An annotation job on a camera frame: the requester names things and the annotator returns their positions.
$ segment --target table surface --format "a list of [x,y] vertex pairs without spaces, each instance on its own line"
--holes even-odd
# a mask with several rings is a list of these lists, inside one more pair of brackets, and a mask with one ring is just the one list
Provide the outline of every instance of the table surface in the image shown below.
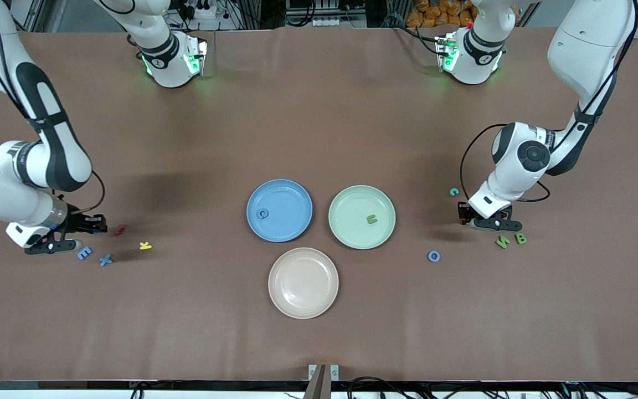
[[[122,34],[23,36],[105,180],[99,210],[128,228],[79,235],[94,251],[81,262],[26,256],[0,222],[0,379],[288,380],[329,363],[342,378],[638,380],[638,40],[582,160],[543,179],[550,199],[515,206],[525,245],[461,226],[449,195],[484,127],[567,123],[577,98],[549,70],[553,33],[514,30],[479,86],[441,75],[400,31],[206,33],[207,76],[179,89],[153,83]],[[494,134],[467,159],[472,192],[493,170]],[[0,93],[0,143],[35,137]],[[293,242],[263,242],[245,205],[280,177],[307,188],[314,219]],[[374,250],[329,229],[332,197],[357,184],[397,209]],[[66,200],[98,196],[91,180]],[[267,292],[297,247],[339,271],[337,300],[313,320]]]

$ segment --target green plate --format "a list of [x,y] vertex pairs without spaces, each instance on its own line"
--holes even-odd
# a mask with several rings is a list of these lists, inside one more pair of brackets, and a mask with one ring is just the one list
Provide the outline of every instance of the green plate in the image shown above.
[[377,188],[354,185],[331,202],[329,226],[348,247],[375,248],[393,233],[395,208],[390,198]]

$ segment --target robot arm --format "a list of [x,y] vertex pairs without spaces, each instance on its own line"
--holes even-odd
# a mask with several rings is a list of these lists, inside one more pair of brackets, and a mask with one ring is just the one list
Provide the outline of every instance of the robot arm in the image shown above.
[[[64,235],[105,230],[103,219],[97,220],[102,224],[88,223],[78,208],[46,190],[79,189],[89,179],[92,166],[53,85],[21,45],[1,0],[0,91],[39,136],[39,141],[8,141],[0,146],[0,220],[9,222],[8,235],[21,247],[31,248],[53,231]],[[61,240],[48,249],[74,249],[73,241]]]
[[438,43],[440,68],[466,84],[486,81],[498,68],[503,45],[516,26],[512,5],[532,0],[473,0],[479,9],[471,28],[459,28]]
[[177,88],[203,73],[206,42],[170,31],[169,0],[93,0],[134,39],[147,73],[165,88]]
[[560,175],[574,167],[615,85],[614,60],[636,25],[638,0],[577,0],[558,28],[548,61],[580,99],[563,131],[524,123],[505,126],[494,140],[491,172],[469,204],[488,218],[519,199],[544,173]]

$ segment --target blue plate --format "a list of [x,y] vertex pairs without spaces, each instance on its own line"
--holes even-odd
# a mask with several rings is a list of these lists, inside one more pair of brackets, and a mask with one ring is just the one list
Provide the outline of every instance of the blue plate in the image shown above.
[[248,224],[269,242],[299,237],[312,220],[312,199],[297,182],[270,180],[258,187],[248,201]]

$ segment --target brown paper tabletop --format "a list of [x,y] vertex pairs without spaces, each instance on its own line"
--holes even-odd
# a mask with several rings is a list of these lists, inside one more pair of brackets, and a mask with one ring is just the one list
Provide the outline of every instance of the brown paper tabletop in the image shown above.
[[[288,380],[329,363],[344,379],[638,380],[638,40],[575,169],[514,207],[525,245],[461,226],[449,195],[484,127],[567,123],[577,98],[547,63],[553,33],[516,29],[479,86],[441,75],[400,31],[218,33],[207,76],[179,89],[153,83],[122,34],[23,36],[107,185],[99,211],[128,228],[77,234],[94,251],[80,261],[24,255],[0,222],[0,379]],[[471,192],[494,134],[467,159]],[[0,144],[35,137],[0,93]],[[280,177],[307,188],[314,218],[293,242],[264,242],[245,206]],[[397,209],[374,250],[329,229],[332,198],[357,184]],[[99,193],[91,180],[66,200]],[[339,271],[313,320],[267,290],[297,247]]]

